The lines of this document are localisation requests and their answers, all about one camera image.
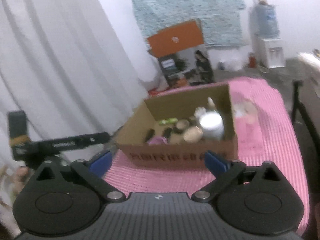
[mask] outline gray floor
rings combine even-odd
[[[226,79],[231,79],[240,76],[248,76],[252,78],[263,78],[268,81],[268,84],[279,90],[282,95],[285,107],[288,113],[292,109],[292,94],[293,94],[293,80],[303,79],[305,77],[304,71],[297,59],[290,59],[286,62],[286,67],[270,69],[269,73],[262,73],[259,68],[250,69],[244,68],[237,72],[227,72],[222,70],[215,70],[214,72],[216,82]],[[309,226],[304,234],[304,239],[317,239],[316,223],[314,219],[314,206],[320,202],[320,191],[318,185],[318,159],[315,147],[312,143],[307,127],[298,114],[297,122],[294,124],[295,133],[299,143],[303,163],[306,171],[306,176],[309,186],[310,195],[310,219]]]

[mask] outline woman in black clothing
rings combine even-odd
[[[210,61],[199,50],[195,52],[195,58],[197,60],[196,66],[200,70],[201,79],[206,83],[214,83]]]

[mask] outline red cloth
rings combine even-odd
[[[229,81],[229,85],[233,104],[248,100],[258,110],[258,127],[248,126],[244,118],[236,120],[239,159],[249,166],[260,166],[263,161],[270,160],[279,167],[303,201],[304,216],[297,231],[302,235],[309,218],[308,185],[299,145],[282,97],[265,80],[241,77]],[[185,87],[166,94],[201,87]],[[125,194],[188,192],[190,196],[213,179],[207,170],[138,168],[121,151],[105,176],[105,181]]]

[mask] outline pink tablecloth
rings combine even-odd
[[[251,134],[249,138],[248,133],[242,130],[243,125],[236,122],[239,159],[250,166],[260,166],[263,161],[270,160],[279,167],[304,203],[304,216],[297,231],[302,235],[309,218],[308,185],[299,145],[282,97],[265,80],[242,77],[229,81],[229,85],[233,103],[249,100],[255,104],[262,135],[252,138]],[[188,192],[191,195],[213,179],[212,174],[206,170],[140,169],[135,167],[121,151],[117,153],[111,169],[105,176],[105,181],[126,194]]]

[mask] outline curtain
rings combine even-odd
[[[0,1],[3,160],[11,160],[8,111],[26,112],[32,140],[112,134],[147,96],[98,0]]]

